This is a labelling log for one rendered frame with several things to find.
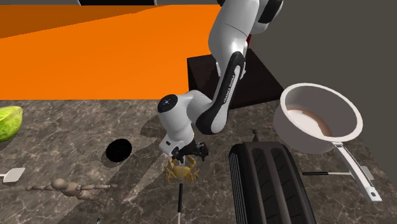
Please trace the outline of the black toaster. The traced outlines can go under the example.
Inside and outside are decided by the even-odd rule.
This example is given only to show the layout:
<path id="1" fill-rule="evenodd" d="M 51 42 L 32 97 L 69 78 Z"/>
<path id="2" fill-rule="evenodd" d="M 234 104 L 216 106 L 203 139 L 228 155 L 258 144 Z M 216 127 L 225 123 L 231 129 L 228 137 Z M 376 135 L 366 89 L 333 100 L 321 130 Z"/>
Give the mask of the black toaster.
<path id="1" fill-rule="evenodd" d="M 236 224 L 317 224 L 287 147 L 253 134 L 228 155 Z"/>

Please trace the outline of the white spatula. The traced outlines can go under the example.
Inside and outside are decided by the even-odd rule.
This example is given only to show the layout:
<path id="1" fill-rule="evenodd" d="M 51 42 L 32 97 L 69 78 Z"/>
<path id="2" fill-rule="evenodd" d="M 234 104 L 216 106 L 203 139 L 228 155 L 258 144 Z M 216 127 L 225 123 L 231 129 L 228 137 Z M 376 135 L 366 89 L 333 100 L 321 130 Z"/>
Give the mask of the white spatula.
<path id="1" fill-rule="evenodd" d="M 24 171 L 24 167 L 12 168 L 7 173 L 0 174 L 0 178 L 3 179 L 3 183 L 17 182 L 20 179 L 21 175 L 24 173 Z"/>

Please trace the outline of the yellow crab figure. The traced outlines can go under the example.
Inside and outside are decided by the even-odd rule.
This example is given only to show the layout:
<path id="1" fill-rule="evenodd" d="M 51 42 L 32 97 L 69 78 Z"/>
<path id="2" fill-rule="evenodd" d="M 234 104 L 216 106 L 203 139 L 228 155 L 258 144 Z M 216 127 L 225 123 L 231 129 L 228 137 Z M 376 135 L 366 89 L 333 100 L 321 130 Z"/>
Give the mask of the yellow crab figure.
<path id="1" fill-rule="evenodd" d="M 176 165 L 178 160 L 170 158 L 168 160 L 168 166 L 164 167 L 165 179 L 168 184 L 175 185 L 176 183 L 185 183 L 185 180 L 189 180 L 188 184 L 191 185 L 194 181 L 199 178 L 200 168 L 196 167 L 196 160 L 190 156 L 185 156 L 188 165 Z"/>

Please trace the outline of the white saucepan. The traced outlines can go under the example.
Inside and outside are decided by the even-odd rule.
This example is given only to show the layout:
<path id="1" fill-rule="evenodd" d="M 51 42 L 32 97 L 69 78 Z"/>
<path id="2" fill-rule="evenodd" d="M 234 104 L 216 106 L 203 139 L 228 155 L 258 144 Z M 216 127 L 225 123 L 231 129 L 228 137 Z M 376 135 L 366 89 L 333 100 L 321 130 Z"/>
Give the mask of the white saucepan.
<path id="1" fill-rule="evenodd" d="M 362 116 L 348 98 L 314 83 L 291 85 L 280 96 L 273 124 L 278 136 L 302 153 L 336 150 L 367 200 L 382 200 L 365 170 L 344 146 L 363 129 Z"/>

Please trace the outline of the black round disc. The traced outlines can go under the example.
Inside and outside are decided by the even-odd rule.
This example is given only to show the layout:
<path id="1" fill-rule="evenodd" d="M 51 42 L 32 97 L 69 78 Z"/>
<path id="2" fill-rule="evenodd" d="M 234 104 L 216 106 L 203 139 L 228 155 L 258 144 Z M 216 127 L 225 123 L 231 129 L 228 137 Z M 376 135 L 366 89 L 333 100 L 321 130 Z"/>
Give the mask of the black round disc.
<path id="1" fill-rule="evenodd" d="M 123 162 L 132 153 L 132 145 L 127 139 L 116 139 L 106 148 L 106 157 L 112 162 Z"/>

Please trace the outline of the dark robot stand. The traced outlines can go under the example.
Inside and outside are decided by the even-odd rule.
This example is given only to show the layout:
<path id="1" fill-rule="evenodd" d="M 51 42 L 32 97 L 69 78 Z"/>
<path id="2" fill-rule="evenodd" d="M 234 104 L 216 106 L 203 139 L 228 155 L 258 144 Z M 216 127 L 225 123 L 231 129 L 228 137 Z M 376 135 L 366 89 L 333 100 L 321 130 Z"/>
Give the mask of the dark robot stand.
<path id="1" fill-rule="evenodd" d="M 188 58 L 187 71 L 188 88 L 198 90 L 212 99 L 219 80 L 213 56 Z M 234 90 L 230 109 L 278 100 L 283 90 L 280 83 L 249 48 L 246 53 L 246 73 Z"/>

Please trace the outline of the wooden mannequin figure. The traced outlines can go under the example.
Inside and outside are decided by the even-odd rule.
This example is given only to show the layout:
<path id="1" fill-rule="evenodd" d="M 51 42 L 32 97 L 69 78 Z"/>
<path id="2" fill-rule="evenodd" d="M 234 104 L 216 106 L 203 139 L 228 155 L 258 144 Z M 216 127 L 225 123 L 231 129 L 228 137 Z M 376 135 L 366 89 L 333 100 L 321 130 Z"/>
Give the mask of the wooden mannequin figure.
<path id="1" fill-rule="evenodd" d="M 81 185 L 75 182 L 68 182 L 62 178 L 54 179 L 50 185 L 46 186 L 28 186 L 25 188 L 26 191 L 56 191 L 61 192 L 67 197 L 76 197 L 78 200 L 91 201 L 97 206 L 107 207 L 109 206 L 110 200 L 104 200 L 98 195 L 91 193 L 91 190 L 105 190 L 108 188 L 117 188 L 117 184 L 111 185 Z"/>

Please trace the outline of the green rounded object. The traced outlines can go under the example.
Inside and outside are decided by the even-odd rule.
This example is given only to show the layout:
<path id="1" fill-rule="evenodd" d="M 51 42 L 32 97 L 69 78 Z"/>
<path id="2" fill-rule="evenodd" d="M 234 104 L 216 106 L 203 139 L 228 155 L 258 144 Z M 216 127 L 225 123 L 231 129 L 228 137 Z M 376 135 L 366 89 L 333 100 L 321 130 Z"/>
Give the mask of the green rounded object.
<path id="1" fill-rule="evenodd" d="M 23 109 L 20 106 L 0 108 L 0 143 L 13 138 L 22 126 Z"/>

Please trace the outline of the black handled grey spatula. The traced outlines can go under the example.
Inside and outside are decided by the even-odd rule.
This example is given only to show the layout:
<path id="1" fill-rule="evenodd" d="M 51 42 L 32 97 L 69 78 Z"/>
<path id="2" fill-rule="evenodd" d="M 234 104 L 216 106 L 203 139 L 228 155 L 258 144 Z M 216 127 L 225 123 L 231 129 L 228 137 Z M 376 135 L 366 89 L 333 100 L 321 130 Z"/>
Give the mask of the black handled grey spatula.
<path id="1" fill-rule="evenodd" d="M 365 172 L 366 176 L 370 181 L 374 180 L 374 177 L 367 166 L 361 167 Z M 316 176 L 316 175 L 344 175 L 344 176 L 352 176 L 351 172 L 325 172 L 325 171 L 318 171 L 318 172 L 302 172 L 305 176 Z"/>

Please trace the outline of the black and white handled utensil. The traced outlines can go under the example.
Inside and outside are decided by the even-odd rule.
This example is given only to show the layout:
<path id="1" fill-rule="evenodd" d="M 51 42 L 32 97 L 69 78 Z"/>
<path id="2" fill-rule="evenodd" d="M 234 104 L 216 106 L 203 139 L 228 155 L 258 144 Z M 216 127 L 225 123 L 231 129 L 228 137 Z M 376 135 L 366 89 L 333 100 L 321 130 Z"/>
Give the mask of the black and white handled utensil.
<path id="1" fill-rule="evenodd" d="M 181 224 L 182 201 L 183 201 L 183 184 L 180 183 L 179 193 L 178 193 L 178 224 Z"/>

